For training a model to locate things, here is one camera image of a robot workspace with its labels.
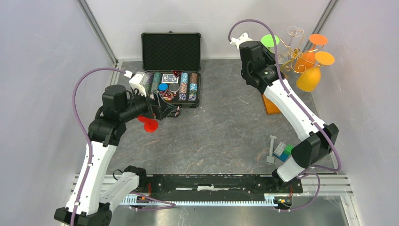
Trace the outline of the red plastic wine glass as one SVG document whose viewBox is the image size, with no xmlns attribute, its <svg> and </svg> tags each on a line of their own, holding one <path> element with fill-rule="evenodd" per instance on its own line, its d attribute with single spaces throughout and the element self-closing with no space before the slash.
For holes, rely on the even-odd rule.
<svg viewBox="0 0 399 226">
<path fill-rule="evenodd" d="M 148 133 L 153 133 L 158 129 L 159 123 L 155 119 L 147 118 L 142 115 L 137 119 L 144 124 L 144 130 Z"/>
</svg>

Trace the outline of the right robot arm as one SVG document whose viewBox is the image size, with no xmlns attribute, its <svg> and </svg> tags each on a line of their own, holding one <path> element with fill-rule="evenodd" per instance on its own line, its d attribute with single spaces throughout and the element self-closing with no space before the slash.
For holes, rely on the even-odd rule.
<svg viewBox="0 0 399 226">
<path fill-rule="evenodd" d="M 246 84 L 277 106 L 300 139 L 291 157 L 272 174 L 273 189 L 284 192 L 292 179 L 314 167 L 331 152 L 336 153 L 335 141 L 339 130 L 333 123 L 325 124 L 303 103 L 283 77 L 277 57 L 272 56 L 260 41 L 248 40 L 237 46 L 242 62 L 241 76 Z"/>
</svg>

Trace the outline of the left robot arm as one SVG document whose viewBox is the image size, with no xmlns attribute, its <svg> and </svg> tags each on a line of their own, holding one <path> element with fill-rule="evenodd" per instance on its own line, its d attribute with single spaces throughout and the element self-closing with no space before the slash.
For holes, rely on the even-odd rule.
<svg viewBox="0 0 399 226">
<path fill-rule="evenodd" d="M 177 111 L 164 101 L 159 92 L 144 97 L 128 91 L 123 85 L 111 85 L 102 94 L 102 106 L 88 131 L 85 160 L 74 191 L 65 207 L 56 209 L 54 219 L 70 226 L 107 226 L 116 207 L 133 190 L 148 186 L 143 168 L 128 166 L 105 192 L 101 187 L 110 160 L 126 131 L 126 123 L 143 116 L 163 120 Z"/>
</svg>

